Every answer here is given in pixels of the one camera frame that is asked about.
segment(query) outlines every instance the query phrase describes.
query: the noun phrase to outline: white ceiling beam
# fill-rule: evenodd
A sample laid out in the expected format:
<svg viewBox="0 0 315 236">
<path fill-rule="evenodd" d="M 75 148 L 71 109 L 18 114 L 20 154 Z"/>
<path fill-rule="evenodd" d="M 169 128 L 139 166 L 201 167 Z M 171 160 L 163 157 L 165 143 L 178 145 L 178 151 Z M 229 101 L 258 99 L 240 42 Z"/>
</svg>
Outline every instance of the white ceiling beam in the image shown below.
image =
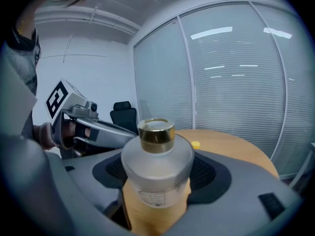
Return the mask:
<svg viewBox="0 0 315 236">
<path fill-rule="evenodd" d="M 40 14 L 35 15 L 35 23 L 38 20 L 43 19 L 58 19 L 58 18 L 81 18 L 81 19 L 87 19 L 90 20 L 90 15 L 88 14 L 82 14 L 82 13 L 47 13 L 47 14 Z"/>
<path fill-rule="evenodd" d="M 62 12 L 62 11 L 86 12 L 86 13 L 93 14 L 94 10 L 95 10 L 94 8 L 88 8 L 88 7 L 84 7 L 84 6 L 70 6 L 70 7 L 65 7 L 65 8 L 59 7 L 59 6 L 46 6 L 46 7 L 39 8 L 35 12 L 35 16 L 38 15 L 38 14 L 41 14 L 41 13 Z M 137 30 L 141 28 L 141 26 L 137 25 L 136 23 L 134 23 L 134 22 L 132 22 L 132 21 L 126 19 L 126 18 L 120 17 L 120 16 L 118 16 L 116 14 L 107 12 L 107 11 L 103 11 L 103 10 L 97 9 L 95 11 L 95 14 L 103 16 L 103 17 L 114 19 L 114 20 L 119 21 L 121 23 L 124 23 L 124 24 L 126 24 L 128 26 L 131 26 L 131 27 L 133 27 L 133 28 L 135 28 Z"/>
<path fill-rule="evenodd" d="M 52 22 L 83 22 L 83 23 L 88 23 L 89 20 L 88 19 L 79 19 L 79 18 L 46 18 L 46 19 L 40 19 L 38 21 L 35 21 L 35 24 L 36 25 L 39 25 L 39 24 L 44 24 L 44 23 L 52 23 Z M 97 25 L 102 25 L 102 26 L 107 26 L 107 27 L 110 27 L 110 28 L 114 28 L 114 29 L 117 29 L 117 30 L 120 30 L 120 31 L 123 31 L 125 33 L 128 33 L 129 35 L 134 35 L 134 33 L 128 31 L 128 30 L 125 30 L 123 28 L 120 28 L 116 25 L 112 25 L 112 24 L 108 24 L 108 23 L 104 23 L 104 22 L 99 22 L 99 21 L 93 21 L 93 24 L 97 24 Z"/>
</svg>

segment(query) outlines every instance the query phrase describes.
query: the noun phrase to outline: gold bottle cap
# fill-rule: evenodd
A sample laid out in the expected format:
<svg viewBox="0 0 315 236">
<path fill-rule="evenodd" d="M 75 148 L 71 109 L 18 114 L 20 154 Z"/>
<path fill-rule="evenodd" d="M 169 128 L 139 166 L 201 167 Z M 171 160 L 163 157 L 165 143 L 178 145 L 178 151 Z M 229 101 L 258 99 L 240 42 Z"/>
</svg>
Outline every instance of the gold bottle cap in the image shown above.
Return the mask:
<svg viewBox="0 0 315 236">
<path fill-rule="evenodd" d="M 138 123 L 141 147 L 150 153 L 163 153 L 174 146 L 175 124 L 171 120 L 154 118 Z"/>
</svg>

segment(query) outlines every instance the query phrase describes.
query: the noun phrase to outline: person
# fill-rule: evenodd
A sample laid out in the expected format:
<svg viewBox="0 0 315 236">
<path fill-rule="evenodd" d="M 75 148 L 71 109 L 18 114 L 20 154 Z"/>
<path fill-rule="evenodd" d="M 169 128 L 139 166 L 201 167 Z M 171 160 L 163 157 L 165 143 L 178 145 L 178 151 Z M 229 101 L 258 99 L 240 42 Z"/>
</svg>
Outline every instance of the person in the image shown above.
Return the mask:
<svg viewBox="0 0 315 236">
<path fill-rule="evenodd" d="M 7 35 L 2 47 L 2 56 L 7 63 L 17 72 L 20 78 L 28 86 L 30 91 L 36 95 L 37 76 L 36 66 L 41 54 L 38 32 L 35 28 L 35 11 L 48 0 L 32 0 L 17 18 L 15 25 Z M 67 6 L 82 2 L 84 0 L 57 0 Z M 75 134 L 75 122 L 66 122 L 63 128 L 63 137 L 71 137 Z M 90 135 L 90 129 L 85 129 L 85 135 Z M 49 150 L 58 147 L 52 139 L 50 123 L 43 123 L 40 126 L 33 125 L 32 113 L 30 113 L 22 136 L 37 141 L 43 149 Z"/>
</svg>

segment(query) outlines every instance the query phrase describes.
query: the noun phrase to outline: frosted glass bottle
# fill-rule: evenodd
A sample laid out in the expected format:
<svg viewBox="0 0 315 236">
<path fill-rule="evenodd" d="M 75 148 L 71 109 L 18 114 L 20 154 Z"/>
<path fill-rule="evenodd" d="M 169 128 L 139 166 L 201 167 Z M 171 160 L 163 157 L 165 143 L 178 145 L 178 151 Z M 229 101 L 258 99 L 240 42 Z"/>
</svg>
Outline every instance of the frosted glass bottle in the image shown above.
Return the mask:
<svg viewBox="0 0 315 236">
<path fill-rule="evenodd" d="M 175 135 L 172 121 L 143 120 L 139 136 L 122 151 L 122 164 L 138 197 L 148 206 L 165 208 L 182 196 L 190 175 L 194 150 Z"/>
</svg>

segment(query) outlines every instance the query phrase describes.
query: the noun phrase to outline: black rubber pad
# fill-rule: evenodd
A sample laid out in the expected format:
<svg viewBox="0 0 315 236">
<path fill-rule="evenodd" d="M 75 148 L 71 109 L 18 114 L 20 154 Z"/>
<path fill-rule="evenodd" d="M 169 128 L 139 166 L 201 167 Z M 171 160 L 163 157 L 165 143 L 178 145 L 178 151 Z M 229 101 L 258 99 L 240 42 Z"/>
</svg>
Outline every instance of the black rubber pad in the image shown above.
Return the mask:
<svg viewBox="0 0 315 236">
<path fill-rule="evenodd" d="M 69 172 L 69 171 L 75 170 L 75 168 L 73 166 L 65 166 L 65 170 Z"/>
<path fill-rule="evenodd" d="M 221 197 L 232 183 L 228 168 L 195 150 L 195 158 L 190 172 L 191 194 L 187 204 L 210 204 Z"/>
<path fill-rule="evenodd" d="M 97 163 L 93 169 L 94 178 L 107 188 L 122 189 L 127 181 L 121 153 Z"/>
<path fill-rule="evenodd" d="M 271 220 L 275 219 L 284 211 L 284 206 L 280 203 L 274 193 L 259 195 L 258 198 L 265 207 Z"/>
</svg>

